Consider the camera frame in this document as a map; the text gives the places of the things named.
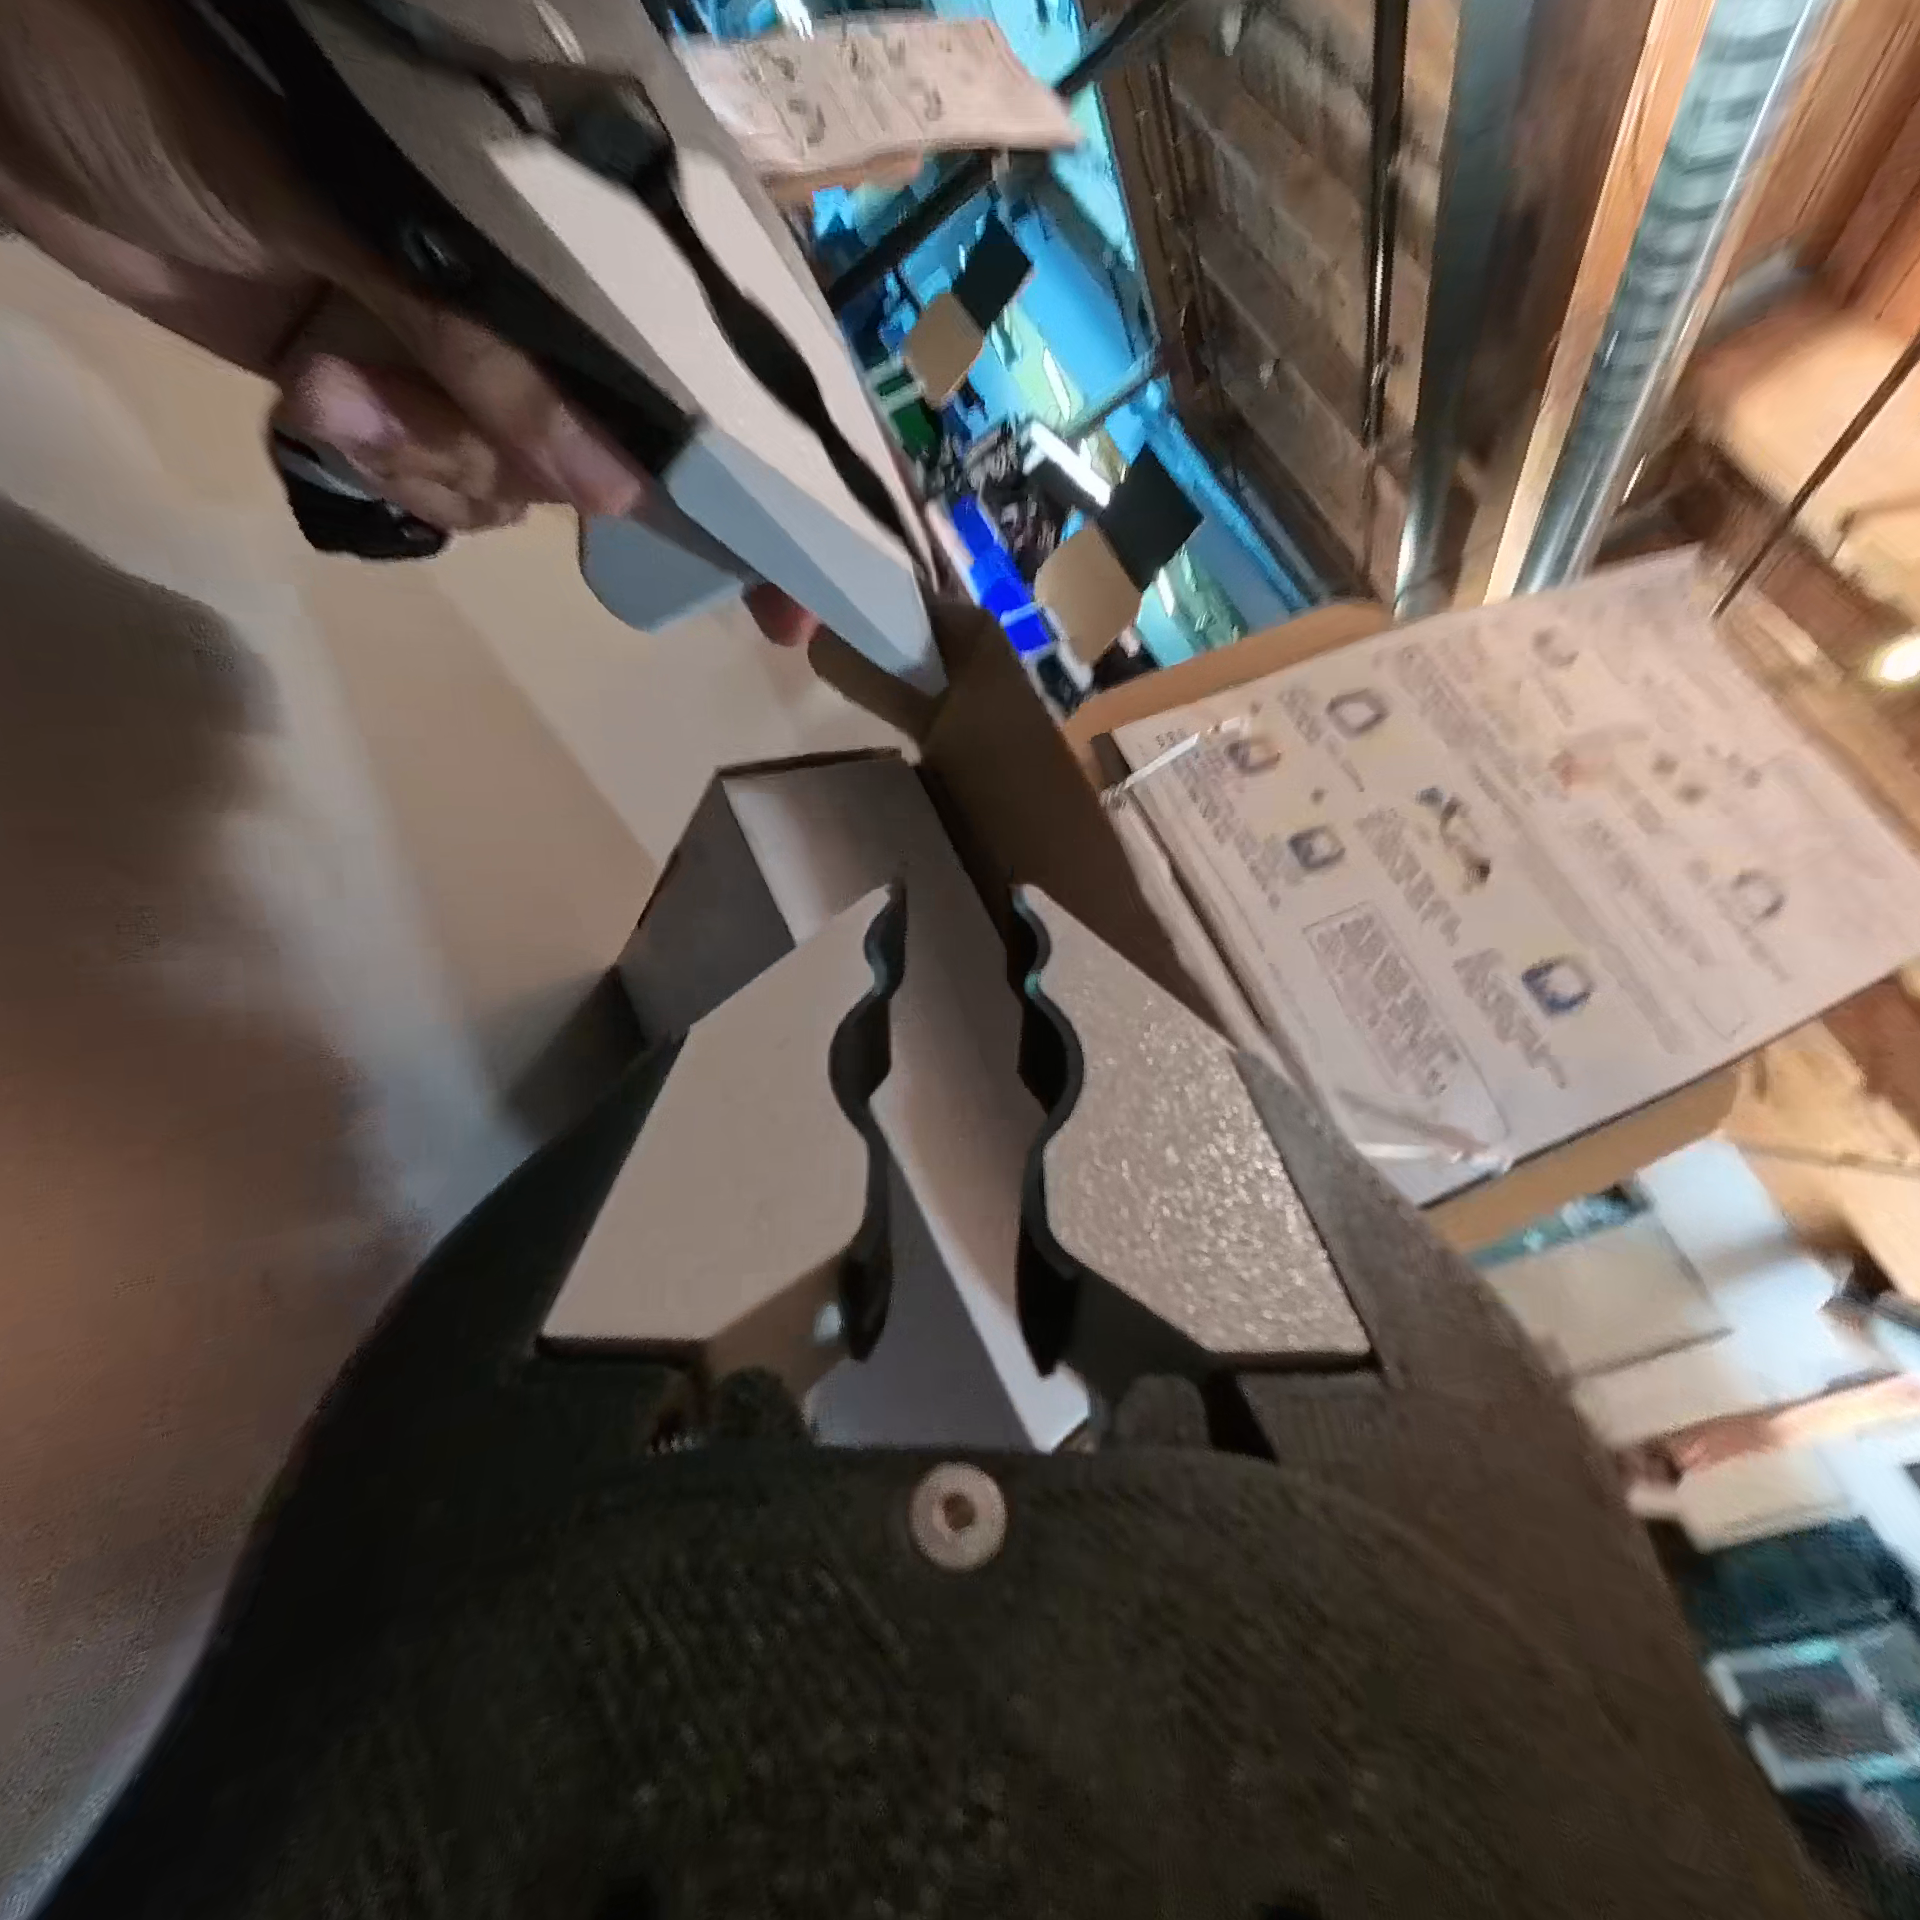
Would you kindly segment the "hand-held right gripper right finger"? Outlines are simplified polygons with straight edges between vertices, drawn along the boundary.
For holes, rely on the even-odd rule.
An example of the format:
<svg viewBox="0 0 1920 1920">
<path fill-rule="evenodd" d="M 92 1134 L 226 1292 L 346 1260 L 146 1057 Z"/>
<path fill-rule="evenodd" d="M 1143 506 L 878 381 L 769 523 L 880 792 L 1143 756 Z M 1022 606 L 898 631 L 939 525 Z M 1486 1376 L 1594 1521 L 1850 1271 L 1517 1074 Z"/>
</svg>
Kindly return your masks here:
<svg viewBox="0 0 1920 1920">
<path fill-rule="evenodd" d="M 1242 1048 L 1065 904 L 1013 890 L 1018 1322 L 1048 1376 L 1340 1376 L 1373 1340 Z"/>
</svg>

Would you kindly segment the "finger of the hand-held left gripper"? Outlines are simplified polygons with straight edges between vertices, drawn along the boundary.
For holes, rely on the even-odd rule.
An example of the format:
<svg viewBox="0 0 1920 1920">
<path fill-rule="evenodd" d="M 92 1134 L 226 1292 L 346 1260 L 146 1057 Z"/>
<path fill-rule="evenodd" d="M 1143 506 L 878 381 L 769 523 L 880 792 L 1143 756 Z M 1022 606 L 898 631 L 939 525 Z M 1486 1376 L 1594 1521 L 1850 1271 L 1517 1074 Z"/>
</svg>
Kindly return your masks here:
<svg viewBox="0 0 1920 1920">
<path fill-rule="evenodd" d="M 859 511 L 822 446 L 756 386 L 680 245 L 674 147 L 622 134 L 606 171 L 545 136 L 493 143 L 502 245 L 663 406 L 639 521 L 662 544 L 753 586 L 778 586 L 863 660 L 938 694 L 927 570 Z"/>
<path fill-rule="evenodd" d="M 825 460 L 916 570 L 933 554 L 898 446 L 766 194 L 706 147 L 677 147 L 674 208 L 703 297 L 756 386 L 822 446 Z"/>
</svg>

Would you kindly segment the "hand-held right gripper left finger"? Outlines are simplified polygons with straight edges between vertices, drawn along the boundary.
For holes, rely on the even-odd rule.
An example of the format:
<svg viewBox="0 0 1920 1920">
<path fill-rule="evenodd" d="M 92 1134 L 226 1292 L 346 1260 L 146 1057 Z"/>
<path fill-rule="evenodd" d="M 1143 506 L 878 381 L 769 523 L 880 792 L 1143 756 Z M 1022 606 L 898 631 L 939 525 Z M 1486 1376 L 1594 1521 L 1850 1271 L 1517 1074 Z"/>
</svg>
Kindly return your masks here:
<svg viewBox="0 0 1920 1920">
<path fill-rule="evenodd" d="M 890 1148 L 908 896 L 884 884 L 698 1018 L 545 1315 L 577 1358 L 813 1386 L 895 1295 Z"/>
</svg>

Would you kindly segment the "white cardboard box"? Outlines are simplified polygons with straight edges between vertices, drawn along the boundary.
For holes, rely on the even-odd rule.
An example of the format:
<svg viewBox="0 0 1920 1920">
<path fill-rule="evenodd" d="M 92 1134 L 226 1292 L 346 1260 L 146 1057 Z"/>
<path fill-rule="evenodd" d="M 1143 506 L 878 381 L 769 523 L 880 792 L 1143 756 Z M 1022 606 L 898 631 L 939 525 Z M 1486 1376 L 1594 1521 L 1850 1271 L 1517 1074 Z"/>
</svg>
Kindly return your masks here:
<svg viewBox="0 0 1920 1920">
<path fill-rule="evenodd" d="M 1018 1325 L 1018 1226 L 1045 1108 L 1022 1080 L 1013 886 L 1042 886 L 1194 1013 L 1209 1013 L 1076 751 L 1000 622 L 933 610 L 946 690 L 912 694 L 822 637 L 813 675 L 908 737 L 720 767 L 622 952 L 639 1032 L 674 1036 L 900 878 L 905 984 L 874 1112 L 890 1154 L 895 1295 L 874 1355 L 808 1396 L 832 1445 L 1050 1453 L 1089 1416 Z"/>
</svg>

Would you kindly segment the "person's left forearm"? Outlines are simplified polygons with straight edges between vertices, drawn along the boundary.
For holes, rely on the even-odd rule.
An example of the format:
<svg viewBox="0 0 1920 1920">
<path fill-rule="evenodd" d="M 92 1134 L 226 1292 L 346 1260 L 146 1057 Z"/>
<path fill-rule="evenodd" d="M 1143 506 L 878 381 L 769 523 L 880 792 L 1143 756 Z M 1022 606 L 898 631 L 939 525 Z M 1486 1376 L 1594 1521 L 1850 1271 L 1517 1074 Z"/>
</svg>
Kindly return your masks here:
<svg viewBox="0 0 1920 1920">
<path fill-rule="evenodd" d="M 329 290 L 327 215 L 166 3 L 4 3 L 4 227 L 254 377 Z"/>
</svg>

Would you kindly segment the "grey desk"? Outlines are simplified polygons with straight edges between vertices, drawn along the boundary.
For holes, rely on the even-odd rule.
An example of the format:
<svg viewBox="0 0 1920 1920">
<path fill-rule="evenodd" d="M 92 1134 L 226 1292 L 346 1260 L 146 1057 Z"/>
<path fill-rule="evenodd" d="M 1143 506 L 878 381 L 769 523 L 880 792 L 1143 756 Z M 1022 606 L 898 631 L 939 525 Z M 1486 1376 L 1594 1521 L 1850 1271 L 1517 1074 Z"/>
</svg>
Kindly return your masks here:
<svg viewBox="0 0 1920 1920">
<path fill-rule="evenodd" d="M 890 732 L 562 512 L 317 556 L 267 397 L 4 240 L 4 1917 L 195 1665 L 294 1435 L 613 1060 L 720 764 Z"/>
</svg>

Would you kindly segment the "person's left hand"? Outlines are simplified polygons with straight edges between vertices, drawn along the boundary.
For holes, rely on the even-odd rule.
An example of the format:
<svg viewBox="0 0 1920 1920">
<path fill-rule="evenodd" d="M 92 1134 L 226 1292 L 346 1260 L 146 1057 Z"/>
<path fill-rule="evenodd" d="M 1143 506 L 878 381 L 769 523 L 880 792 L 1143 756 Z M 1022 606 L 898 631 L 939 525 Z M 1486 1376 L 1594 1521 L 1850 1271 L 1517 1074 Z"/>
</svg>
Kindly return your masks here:
<svg viewBox="0 0 1920 1920">
<path fill-rule="evenodd" d="M 406 290 L 329 294 L 275 363 L 275 422 L 439 532 L 529 506 L 635 516 L 650 480 L 528 354 Z"/>
</svg>

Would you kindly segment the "hanging brown black panel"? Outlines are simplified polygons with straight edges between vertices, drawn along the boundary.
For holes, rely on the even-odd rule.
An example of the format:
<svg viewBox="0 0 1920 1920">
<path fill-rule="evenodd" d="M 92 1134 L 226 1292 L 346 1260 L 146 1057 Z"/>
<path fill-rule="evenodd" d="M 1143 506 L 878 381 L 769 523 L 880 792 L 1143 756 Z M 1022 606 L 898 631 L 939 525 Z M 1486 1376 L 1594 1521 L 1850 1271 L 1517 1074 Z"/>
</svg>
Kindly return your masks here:
<svg viewBox="0 0 1920 1920">
<path fill-rule="evenodd" d="M 970 381 L 988 336 L 1024 294 L 1034 261 L 1000 212 L 988 212 L 955 283 L 923 303 L 900 343 L 900 363 L 929 411 Z"/>
<path fill-rule="evenodd" d="M 1108 502 L 1038 570 L 1034 595 L 1065 653 L 1094 670 L 1200 525 L 1203 511 L 1182 472 L 1143 444 Z"/>
</svg>

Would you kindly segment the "wooden board with instruction sheet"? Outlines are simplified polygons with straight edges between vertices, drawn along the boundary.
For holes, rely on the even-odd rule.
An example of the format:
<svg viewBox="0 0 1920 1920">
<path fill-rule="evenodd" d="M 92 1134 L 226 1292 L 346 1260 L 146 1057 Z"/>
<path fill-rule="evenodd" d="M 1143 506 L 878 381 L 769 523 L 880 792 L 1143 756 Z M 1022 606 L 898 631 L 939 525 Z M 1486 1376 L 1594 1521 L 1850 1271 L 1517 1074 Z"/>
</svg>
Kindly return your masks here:
<svg viewBox="0 0 1920 1920">
<path fill-rule="evenodd" d="M 1472 1250 L 1717 1134 L 1917 958 L 1917 831 L 1693 547 L 1389 622 L 1305 613 L 1067 741 L 1235 1040 Z"/>
</svg>

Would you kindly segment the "silver ventilation duct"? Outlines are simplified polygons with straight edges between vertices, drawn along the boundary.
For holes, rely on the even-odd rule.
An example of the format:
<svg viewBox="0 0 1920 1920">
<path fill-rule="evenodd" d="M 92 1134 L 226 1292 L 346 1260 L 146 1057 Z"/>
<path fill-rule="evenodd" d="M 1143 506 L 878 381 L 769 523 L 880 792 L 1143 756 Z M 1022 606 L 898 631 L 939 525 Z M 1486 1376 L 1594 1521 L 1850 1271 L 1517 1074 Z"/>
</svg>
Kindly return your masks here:
<svg viewBox="0 0 1920 1920">
<path fill-rule="evenodd" d="M 1592 570 L 1838 3 L 1462 3 L 1389 604 Z"/>
</svg>

